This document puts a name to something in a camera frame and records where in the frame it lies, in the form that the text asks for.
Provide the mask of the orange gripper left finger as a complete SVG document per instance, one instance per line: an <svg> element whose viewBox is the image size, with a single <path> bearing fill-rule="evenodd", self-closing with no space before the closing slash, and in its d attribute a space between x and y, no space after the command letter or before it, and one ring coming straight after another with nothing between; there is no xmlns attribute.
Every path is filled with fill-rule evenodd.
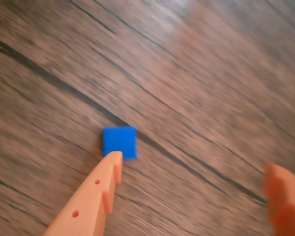
<svg viewBox="0 0 295 236"><path fill-rule="evenodd" d="M45 236L102 236L121 183L122 152L106 155L75 191L45 231Z"/></svg>

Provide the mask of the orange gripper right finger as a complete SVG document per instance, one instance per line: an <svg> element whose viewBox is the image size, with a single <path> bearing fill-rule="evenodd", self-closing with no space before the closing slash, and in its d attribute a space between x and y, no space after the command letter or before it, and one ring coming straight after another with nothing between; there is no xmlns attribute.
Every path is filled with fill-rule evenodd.
<svg viewBox="0 0 295 236"><path fill-rule="evenodd" d="M281 166L268 164L264 174L264 193L274 234L295 236L295 175Z"/></svg>

